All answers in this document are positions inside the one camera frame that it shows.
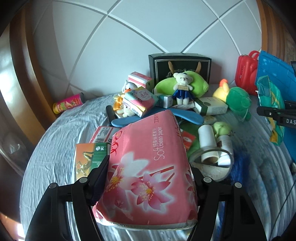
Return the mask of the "teal snack bag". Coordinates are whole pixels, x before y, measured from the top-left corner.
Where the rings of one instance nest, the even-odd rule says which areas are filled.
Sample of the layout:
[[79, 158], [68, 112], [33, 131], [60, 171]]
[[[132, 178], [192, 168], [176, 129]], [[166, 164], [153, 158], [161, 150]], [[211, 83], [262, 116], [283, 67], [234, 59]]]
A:
[[[259, 77], [256, 81], [259, 105], [265, 108], [285, 109], [284, 100], [280, 90], [269, 80], [269, 76]], [[273, 118], [266, 117], [270, 129], [269, 140], [276, 146], [281, 145], [285, 133], [285, 127], [279, 126]]]

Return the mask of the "pink tissue pack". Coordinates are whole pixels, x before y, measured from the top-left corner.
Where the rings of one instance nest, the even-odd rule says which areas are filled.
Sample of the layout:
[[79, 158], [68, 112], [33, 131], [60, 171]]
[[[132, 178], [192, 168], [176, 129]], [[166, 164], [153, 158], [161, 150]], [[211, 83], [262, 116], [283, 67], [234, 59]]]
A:
[[93, 214], [102, 225], [134, 229], [185, 229], [197, 222], [194, 179], [170, 110], [113, 135], [104, 192]]

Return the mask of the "blue plastic crate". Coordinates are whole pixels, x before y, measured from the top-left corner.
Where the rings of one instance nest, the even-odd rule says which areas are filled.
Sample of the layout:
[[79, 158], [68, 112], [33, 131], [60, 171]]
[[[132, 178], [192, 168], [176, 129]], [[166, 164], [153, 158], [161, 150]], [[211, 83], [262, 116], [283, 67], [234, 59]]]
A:
[[[261, 51], [259, 54], [256, 81], [259, 77], [269, 76], [269, 80], [280, 90], [284, 101], [295, 102], [295, 61], [288, 65], [277, 57]], [[295, 160], [295, 128], [285, 127], [283, 141], [292, 159]]]

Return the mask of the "green yellow duck plush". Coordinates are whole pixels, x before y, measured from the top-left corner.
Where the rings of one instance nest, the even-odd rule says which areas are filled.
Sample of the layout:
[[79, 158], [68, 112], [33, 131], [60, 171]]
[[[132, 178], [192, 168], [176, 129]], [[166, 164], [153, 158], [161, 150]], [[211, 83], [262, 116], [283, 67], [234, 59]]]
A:
[[228, 81], [222, 79], [219, 87], [214, 91], [213, 97], [225, 102], [230, 110], [240, 118], [240, 121], [249, 121], [251, 113], [249, 111], [252, 101], [249, 94], [240, 87], [230, 88]]

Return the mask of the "red toy suitcase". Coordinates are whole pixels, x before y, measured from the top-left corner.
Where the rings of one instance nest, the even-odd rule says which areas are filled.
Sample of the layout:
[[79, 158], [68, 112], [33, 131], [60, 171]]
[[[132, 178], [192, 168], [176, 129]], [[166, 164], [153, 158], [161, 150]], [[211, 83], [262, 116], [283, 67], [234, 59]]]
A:
[[240, 55], [237, 62], [235, 84], [250, 95], [257, 95], [255, 80], [259, 54], [259, 51], [253, 50], [248, 55]]

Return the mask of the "small green frog plush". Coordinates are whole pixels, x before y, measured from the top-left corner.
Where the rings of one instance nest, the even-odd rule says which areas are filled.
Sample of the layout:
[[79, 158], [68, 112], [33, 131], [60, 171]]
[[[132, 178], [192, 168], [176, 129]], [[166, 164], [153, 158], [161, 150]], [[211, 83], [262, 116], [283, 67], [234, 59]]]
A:
[[218, 138], [223, 135], [229, 135], [232, 131], [232, 126], [223, 121], [215, 122], [212, 125], [214, 136]]

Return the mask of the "orange green medicine box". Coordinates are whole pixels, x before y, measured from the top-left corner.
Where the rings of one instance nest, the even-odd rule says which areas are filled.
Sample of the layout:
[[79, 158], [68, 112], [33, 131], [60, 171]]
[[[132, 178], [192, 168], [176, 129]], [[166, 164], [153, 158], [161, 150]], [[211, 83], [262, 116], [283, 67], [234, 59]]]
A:
[[77, 144], [75, 149], [75, 180], [87, 177], [110, 154], [109, 143]]

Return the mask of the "white paper roll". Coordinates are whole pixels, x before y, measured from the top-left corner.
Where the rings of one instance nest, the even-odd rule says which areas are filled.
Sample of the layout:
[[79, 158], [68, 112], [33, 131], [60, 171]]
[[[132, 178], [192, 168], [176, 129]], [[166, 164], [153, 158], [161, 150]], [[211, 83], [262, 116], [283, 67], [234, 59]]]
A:
[[[198, 128], [200, 148], [217, 147], [213, 128], [211, 125], [202, 125]], [[201, 155], [201, 162], [205, 164], [215, 164], [218, 162], [217, 151], [208, 151]]]

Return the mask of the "blue foam insole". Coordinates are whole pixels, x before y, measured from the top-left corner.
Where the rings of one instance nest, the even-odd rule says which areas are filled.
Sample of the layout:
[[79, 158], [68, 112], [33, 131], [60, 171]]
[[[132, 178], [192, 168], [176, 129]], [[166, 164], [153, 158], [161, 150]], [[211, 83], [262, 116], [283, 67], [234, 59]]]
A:
[[[150, 111], [148, 111], [147, 114], [145, 114], [142, 117], [139, 117], [137, 115], [126, 117], [126, 118], [116, 118], [110, 122], [111, 126], [122, 128], [125, 126], [128, 126], [130, 123], [134, 123], [136, 121], [140, 121], [143, 118], [146, 118], [148, 116], [151, 116], [156, 113], [160, 113], [161, 111], [165, 111], [166, 109], [160, 108], [160, 107], [154, 107]], [[176, 108], [168, 108], [172, 112], [173, 115], [180, 117], [186, 121], [189, 121], [191, 123], [194, 123], [196, 125], [201, 125], [204, 123], [204, 118], [199, 115], [198, 113], [190, 110], [183, 110], [183, 109], [176, 109]]]

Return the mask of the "white teal medicine box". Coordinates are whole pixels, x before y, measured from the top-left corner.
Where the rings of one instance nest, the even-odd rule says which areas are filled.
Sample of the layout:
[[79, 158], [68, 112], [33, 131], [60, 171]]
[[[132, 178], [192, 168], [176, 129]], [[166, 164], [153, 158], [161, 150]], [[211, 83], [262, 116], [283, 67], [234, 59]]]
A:
[[170, 108], [173, 106], [173, 96], [167, 94], [156, 94], [158, 101], [156, 103], [157, 107], [160, 108]]

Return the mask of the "green horned plush toy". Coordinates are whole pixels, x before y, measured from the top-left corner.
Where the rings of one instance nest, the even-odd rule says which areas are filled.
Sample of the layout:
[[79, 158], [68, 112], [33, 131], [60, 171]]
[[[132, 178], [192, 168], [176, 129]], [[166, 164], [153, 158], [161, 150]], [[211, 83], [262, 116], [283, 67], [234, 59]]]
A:
[[[191, 86], [189, 91], [193, 95], [193, 98], [203, 96], [209, 88], [207, 81], [200, 75], [201, 69], [202, 63], [198, 62], [196, 70], [187, 70], [184, 72], [192, 78], [192, 81], [189, 82], [189, 85]], [[174, 76], [166, 78], [156, 84], [154, 87], [154, 94], [173, 95], [177, 90], [178, 85], [180, 84], [177, 83], [177, 79]]]

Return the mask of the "red chips can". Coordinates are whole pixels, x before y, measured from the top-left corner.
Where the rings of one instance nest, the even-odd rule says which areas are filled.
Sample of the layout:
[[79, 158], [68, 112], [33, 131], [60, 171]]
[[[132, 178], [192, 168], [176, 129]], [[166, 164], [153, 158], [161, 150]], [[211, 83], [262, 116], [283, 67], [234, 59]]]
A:
[[67, 97], [64, 100], [54, 103], [52, 109], [55, 114], [59, 114], [59, 113], [62, 113], [68, 109], [72, 109], [77, 106], [81, 106], [84, 103], [85, 103], [85, 96], [82, 92], [80, 92], [76, 95]]

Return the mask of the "black gift box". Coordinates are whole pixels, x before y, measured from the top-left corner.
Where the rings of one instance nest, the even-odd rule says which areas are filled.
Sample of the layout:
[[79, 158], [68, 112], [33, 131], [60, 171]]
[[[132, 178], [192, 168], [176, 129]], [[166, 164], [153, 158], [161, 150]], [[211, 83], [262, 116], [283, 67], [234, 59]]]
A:
[[149, 68], [154, 85], [160, 81], [173, 76], [169, 68], [172, 64], [175, 72], [195, 71], [198, 63], [201, 63], [199, 74], [209, 83], [211, 71], [211, 58], [194, 53], [157, 53], [149, 55]]

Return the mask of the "pink white carton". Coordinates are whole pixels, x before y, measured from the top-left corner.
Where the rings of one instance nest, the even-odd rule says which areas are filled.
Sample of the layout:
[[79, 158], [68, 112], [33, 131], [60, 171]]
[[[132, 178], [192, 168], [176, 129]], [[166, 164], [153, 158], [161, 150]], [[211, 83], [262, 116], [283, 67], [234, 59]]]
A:
[[146, 75], [133, 72], [128, 75], [128, 81], [134, 83], [137, 87], [144, 87], [150, 92], [154, 89], [154, 80]]

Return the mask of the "white duck toy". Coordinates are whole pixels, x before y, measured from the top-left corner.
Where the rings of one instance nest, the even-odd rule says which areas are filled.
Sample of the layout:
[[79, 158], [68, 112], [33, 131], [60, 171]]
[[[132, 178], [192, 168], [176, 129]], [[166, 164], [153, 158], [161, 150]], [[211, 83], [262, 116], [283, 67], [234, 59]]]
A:
[[121, 97], [124, 97], [124, 95], [134, 89], [137, 89], [137, 85], [134, 84], [133, 82], [129, 82], [128, 80], [125, 81], [124, 86], [122, 87], [121, 90]]

